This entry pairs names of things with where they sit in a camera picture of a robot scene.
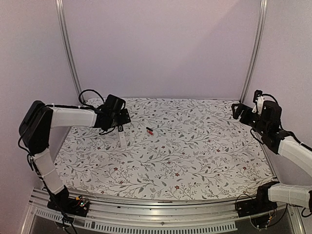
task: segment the black cable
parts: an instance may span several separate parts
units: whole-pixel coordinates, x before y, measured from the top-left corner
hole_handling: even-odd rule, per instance
[[[102,97],[102,95],[101,95],[98,91],[96,91],[96,90],[94,90],[94,89],[85,89],[85,90],[83,90],[83,91],[79,94],[79,96],[78,96],[78,100],[79,100],[79,102],[80,102],[82,105],[85,105],[85,106],[88,106],[88,107],[90,107],[90,108],[94,108],[94,109],[95,109],[94,106],[89,105],[89,104],[87,104],[87,103],[85,103],[85,102],[83,102],[83,101],[81,100],[82,94],[84,94],[85,92],[93,92],[93,93],[96,93],[96,94],[101,98],[101,100],[103,101],[103,104],[105,103],[104,98]]]
[[[304,218],[310,217],[310,216],[312,215],[312,212],[311,212],[310,214],[308,214],[308,215],[305,215],[305,214],[303,214],[305,210],[306,210],[306,208],[304,208],[304,209],[302,210],[301,216],[304,217]]]
[[[250,199],[254,200],[254,198],[252,198],[252,197],[249,196],[248,194],[241,194],[241,195],[239,195],[239,196],[236,198],[236,200],[235,200],[235,208],[236,208],[236,204],[237,204],[238,199],[240,198],[240,196],[243,196],[243,195],[245,195],[245,196],[249,197]]]
[[[276,98],[273,95],[271,95],[271,94],[262,94],[262,96],[271,97],[276,102],[276,104],[278,105],[278,101],[276,100]]]
[[[36,115],[43,107],[47,107],[47,106],[51,106],[51,105],[43,105],[43,106],[39,107],[38,110],[36,111],[36,113],[35,113],[34,115]],[[18,147],[27,152],[27,162],[28,162],[30,168],[31,168],[32,171],[33,171],[33,170],[34,170],[34,167],[33,167],[34,165],[33,165],[32,159],[31,159],[31,157],[32,157],[33,155],[31,155],[31,153],[30,153],[30,151],[29,151],[28,149],[26,149],[25,147],[21,146],[21,144],[20,144],[22,138],[24,137],[25,133],[28,131],[28,129],[29,129],[29,127],[31,126],[31,124],[32,124],[32,122],[29,123],[29,124],[27,125],[26,129],[24,130],[24,132],[20,135],[20,138],[19,138],[19,140],[18,140]],[[62,213],[62,215],[64,216],[64,218],[70,222],[70,219],[69,219],[68,215],[67,215],[67,214],[61,209],[61,207],[59,207],[59,205],[56,203],[55,198],[54,198],[54,195],[53,195],[53,194],[51,193],[51,191],[48,189],[48,186],[47,186],[47,184],[45,183],[45,181],[43,180],[43,178],[40,177],[40,172],[39,172],[38,170],[36,170],[36,173],[38,174],[39,178],[42,180],[42,182],[43,182],[43,184],[44,184],[44,186],[45,186],[45,188],[46,188],[46,190],[47,190],[47,192],[48,192],[50,198],[53,200],[53,202],[55,203],[55,205],[59,208],[59,210],[60,210],[60,212]],[[74,227],[74,225],[73,225],[72,223],[71,223],[71,226],[72,226],[72,228],[73,228],[75,234],[78,234],[77,231],[76,231],[76,229],[75,229],[75,227]]]
[[[75,234],[78,234],[74,225],[73,225],[73,222],[70,220],[70,218],[68,217],[68,215],[63,211],[63,209],[58,205],[57,201],[55,200],[55,197],[54,197],[54,194],[50,191],[50,189],[48,188],[47,184],[45,183],[45,181],[43,180],[42,177],[39,176],[39,178],[42,180],[43,182],[43,185],[45,187],[45,189],[47,190],[51,200],[53,201],[53,203],[57,206],[57,208],[60,210],[61,214],[63,215],[63,218],[65,218],[69,223],[70,225],[72,226]]]
[[[109,133],[111,133],[113,130],[115,130],[115,128],[116,128],[116,127],[114,127],[112,130],[110,130],[110,131],[108,131],[108,132],[103,131],[103,132],[99,133],[99,135],[100,135],[100,136],[103,136],[103,135],[109,134]]]
[[[252,130],[254,130],[253,128],[250,129],[250,134],[253,136],[253,138],[258,141],[261,145],[264,145],[264,143],[262,141],[260,141],[258,138],[255,137],[255,135],[253,134]]]
[[[258,228],[258,227],[256,227],[256,226],[251,222],[251,220],[250,220],[250,223],[253,225],[254,228],[256,228],[256,229],[258,229],[258,230],[270,228],[270,227],[272,227],[272,226],[278,224],[278,223],[282,220],[282,218],[283,218],[283,217],[285,216],[285,214],[286,214],[287,208],[288,208],[288,204],[286,204],[286,207],[285,207],[285,210],[284,210],[282,216],[281,216],[274,224],[272,224],[272,225],[268,225],[268,226],[264,226],[264,227],[262,227],[262,228]]]
[[[285,214],[286,214],[287,208],[288,208],[288,204],[286,203],[286,207],[285,207],[285,210],[284,210],[284,213],[282,214],[282,216],[281,216],[274,224],[268,226],[268,228],[269,228],[269,227],[272,227],[272,226],[274,226],[274,225],[276,225],[277,223],[279,223],[279,221],[282,220],[282,218],[283,218],[283,217],[285,216]]]
[[[67,225],[67,227],[65,227],[65,221],[64,219],[62,219],[62,223],[63,223],[63,230],[66,231],[67,234],[71,234],[69,231],[67,231],[67,228],[69,227],[69,225]]]
[[[297,141],[300,145],[302,145],[303,147],[305,147],[306,149],[312,151],[312,148],[304,143],[302,143],[297,137],[296,135],[292,132],[292,131],[286,131],[287,133],[289,133],[295,141]]]

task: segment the leaf print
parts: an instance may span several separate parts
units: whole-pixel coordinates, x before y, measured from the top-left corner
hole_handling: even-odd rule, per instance
[[[67,187],[131,198],[205,200],[243,191],[254,195],[272,180],[260,145],[232,118],[235,102],[125,100],[131,116],[124,125],[126,148],[117,132],[99,136],[99,129],[71,128],[54,162]],[[102,104],[96,98],[88,103]]]

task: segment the vertical metal pole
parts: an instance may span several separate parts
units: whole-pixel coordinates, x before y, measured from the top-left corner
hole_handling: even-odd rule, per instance
[[[261,43],[264,24],[265,24],[265,18],[266,18],[266,14],[267,14],[267,5],[268,5],[267,0],[261,0],[259,20],[258,20],[258,26],[257,26],[257,33],[256,33],[254,45],[253,45],[253,53],[252,53],[252,57],[251,57],[251,60],[249,63],[249,67],[248,67],[247,75],[245,78],[243,90],[242,90],[242,93],[241,93],[241,96],[239,99],[240,102],[245,101],[246,95],[248,92],[248,88],[250,86],[250,82],[251,82],[252,77],[253,77],[254,67],[255,67],[255,63],[257,60],[258,53],[259,53],[260,43]]]
[[[57,12],[58,12],[59,27],[60,27],[60,31],[62,34],[62,39],[63,39],[63,43],[65,47],[69,69],[72,74],[72,79],[74,82],[77,95],[79,95],[81,93],[81,86],[80,86],[80,82],[78,79],[78,75],[77,75],[77,71],[76,71],[76,67],[74,63],[72,49],[69,43],[69,37],[68,37],[66,21],[65,21],[65,13],[64,13],[64,8],[63,8],[63,0],[56,0],[56,5],[57,5]]]

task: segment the patterned table surface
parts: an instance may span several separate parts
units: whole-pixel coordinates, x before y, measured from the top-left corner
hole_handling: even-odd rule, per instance
[[[255,194],[272,180],[248,126],[232,118],[233,101],[126,98],[127,148],[117,129],[71,128],[55,166],[64,184],[91,193],[166,200]],[[89,103],[101,104],[92,98]],[[154,130],[154,135],[146,131]]]

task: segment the vented metal panel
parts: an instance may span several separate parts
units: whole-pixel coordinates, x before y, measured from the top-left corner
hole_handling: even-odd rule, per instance
[[[56,211],[36,208],[36,215],[62,223],[62,215]],[[77,227],[108,234],[217,234],[237,230],[235,222],[226,222],[199,227],[137,228],[123,225],[109,225],[99,221],[86,220],[84,222],[84,226],[77,225]]]

